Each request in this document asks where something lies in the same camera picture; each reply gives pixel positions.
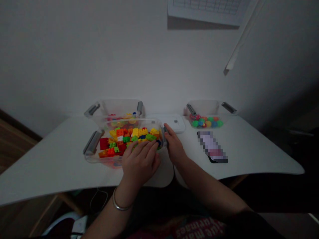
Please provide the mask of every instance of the clear plastic bin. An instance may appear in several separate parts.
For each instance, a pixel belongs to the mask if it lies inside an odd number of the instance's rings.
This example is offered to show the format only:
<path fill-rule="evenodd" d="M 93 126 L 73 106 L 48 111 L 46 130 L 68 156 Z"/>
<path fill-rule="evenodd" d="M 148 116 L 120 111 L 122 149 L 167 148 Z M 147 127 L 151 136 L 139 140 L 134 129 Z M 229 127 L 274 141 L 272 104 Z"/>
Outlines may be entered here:
<path fill-rule="evenodd" d="M 234 117 L 237 110 L 218 100 L 193 100 L 187 104 L 188 120 L 193 128 L 219 128 Z"/>
<path fill-rule="evenodd" d="M 99 100 L 84 113 L 92 119 L 100 129 L 111 120 L 143 117 L 143 102 L 134 99 L 105 99 Z"/>
<path fill-rule="evenodd" d="M 120 127 L 118 125 L 112 126 L 111 123 L 116 123 L 116 124 L 119 123 Z M 166 128 L 161 126 L 161 121 L 159 119 L 114 120 L 112 122 L 108 122 L 107 127 L 108 127 L 108 130 L 95 131 L 92 134 L 91 138 L 89 139 L 86 147 L 84 148 L 83 154 L 84 154 L 85 159 L 88 162 L 90 162 L 90 163 L 103 163 L 104 165 L 112 167 L 112 168 L 118 168 L 118 167 L 122 166 L 121 159 L 122 159 L 122 155 L 124 153 L 124 150 L 126 149 L 126 146 L 125 146 L 125 148 L 122 148 L 122 150 L 121 150 L 120 144 L 119 144 L 120 141 L 116 141 L 115 137 L 113 137 L 112 134 L 110 133 L 111 131 L 113 131 L 116 128 L 123 129 L 123 131 L 125 131 L 124 129 L 126 129 L 128 131 L 128 133 L 130 131 L 129 129 L 133 129 L 133 128 L 138 128 L 138 129 L 146 128 L 148 133 L 152 129 L 155 129 L 158 131 L 158 134 L 159 134 L 158 140 L 160 142 L 160 146 L 159 146 L 157 152 L 161 153 L 166 148 L 166 139 L 164 137 L 164 132 L 166 131 Z M 103 152 L 105 152 L 105 151 L 101 150 L 101 142 L 105 141 L 105 140 L 102 140 L 102 141 L 100 140 L 103 138 L 111 138 L 116 143 L 116 147 L 118 147 L 121 152 L 116 153 L 114 156 L 104 155 Z"/>

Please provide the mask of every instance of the white table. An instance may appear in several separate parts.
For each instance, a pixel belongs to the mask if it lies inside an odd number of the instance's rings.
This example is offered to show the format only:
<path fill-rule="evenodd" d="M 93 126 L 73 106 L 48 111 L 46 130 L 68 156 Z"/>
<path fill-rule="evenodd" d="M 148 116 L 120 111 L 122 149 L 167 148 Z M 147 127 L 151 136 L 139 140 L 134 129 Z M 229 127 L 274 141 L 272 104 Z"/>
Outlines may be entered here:
<path fill-rule="evenodd" d="M 194 129 L 186 117 L 184 133 L 177 134 L 186 154 L 216 179 L 255 173 L 303 174 L 303 167 L 239 116 L 217 129 Z M 198 142 L 198 131 L 212 131 L 228 156 L 228 163 L 211 163 Z M 178 182 L 187 187 L 175 168 Z"/>
<path fill-rule="evenodd" d="M 86 162 L 83 149 L 97 125 L 85 117 L 67 119 L 0 175 L 0 205 L 77 189 L 117 186 L 122 169 Z M 167 150 L 145 184 L 165 187 L 174 177 Z"/>

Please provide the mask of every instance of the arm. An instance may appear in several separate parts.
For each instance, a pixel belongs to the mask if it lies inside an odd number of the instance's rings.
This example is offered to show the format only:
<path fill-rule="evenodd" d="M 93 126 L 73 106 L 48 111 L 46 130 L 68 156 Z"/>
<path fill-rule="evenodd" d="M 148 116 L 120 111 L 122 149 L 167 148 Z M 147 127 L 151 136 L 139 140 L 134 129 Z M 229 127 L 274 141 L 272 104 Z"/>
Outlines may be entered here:
<path fill-rule="evenodd" d="M 156 154 L 158 143 L 155 140 L 142 142 L 132 151 L 137 143 L 131 143 L 122 158 L 124 175 L 114 195 L 116 204 L 122 208 L 132 206 L 140 188 L 160 165 L 159 156 Z M 116 209 L 110 199 L 82 238 L 117 237 L 125 229 L 131 211 L 132 207 L 126 211 Z"/>
<path fill-rule="evenodd" d="M 165 124 L 168 133 L 168 153 L 172 163 L 196 197 L 214 214 L 216 219 L 225 219 L 241 211 L 250 210 L 248 205 L 231 189 L 210 176 L 187 157 L 176 133 Z"/>

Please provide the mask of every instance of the silver bracelet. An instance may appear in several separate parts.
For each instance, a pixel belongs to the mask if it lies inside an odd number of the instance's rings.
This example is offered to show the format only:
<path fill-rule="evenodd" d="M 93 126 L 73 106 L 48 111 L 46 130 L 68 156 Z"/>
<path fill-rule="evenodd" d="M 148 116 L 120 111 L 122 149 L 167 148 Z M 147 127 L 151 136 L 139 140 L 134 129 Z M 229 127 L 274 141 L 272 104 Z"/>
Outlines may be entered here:
<path fill-rule="evenodd" d="M 119 205 L 116 204 L 115 202 L 115 191 L 116 191 L 117 187 L 114 189 L 114 192 L 113 192 L 113 205 L 115 206 L 116 209 L 120 210 L 120 211 L 126 211 L 128 209 L 131 208 L 131 206 L 128 206 L 128 207 L 120 207 Z"/>

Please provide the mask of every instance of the phone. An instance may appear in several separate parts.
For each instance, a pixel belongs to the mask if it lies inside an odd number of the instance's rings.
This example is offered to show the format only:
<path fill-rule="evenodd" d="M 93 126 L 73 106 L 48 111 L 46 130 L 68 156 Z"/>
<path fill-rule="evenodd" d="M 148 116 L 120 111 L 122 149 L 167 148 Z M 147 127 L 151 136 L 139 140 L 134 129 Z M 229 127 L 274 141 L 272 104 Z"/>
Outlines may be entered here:
<path fill-rule="evenodd" d="M 198 141 L 203 146 L 205 154 L 207 154 L 211 163 L 228 163 L 228 157 L 210 131 L 197 132 Z"/>

